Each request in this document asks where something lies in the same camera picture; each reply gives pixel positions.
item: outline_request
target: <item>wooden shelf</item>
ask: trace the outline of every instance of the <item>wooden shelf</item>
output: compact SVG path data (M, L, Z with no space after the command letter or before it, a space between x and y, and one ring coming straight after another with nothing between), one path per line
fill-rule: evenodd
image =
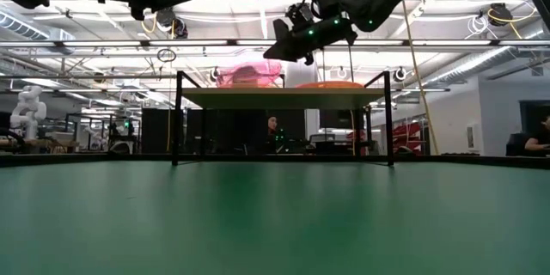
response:
M183 89L202 108L355 109L384 96L383 89Z

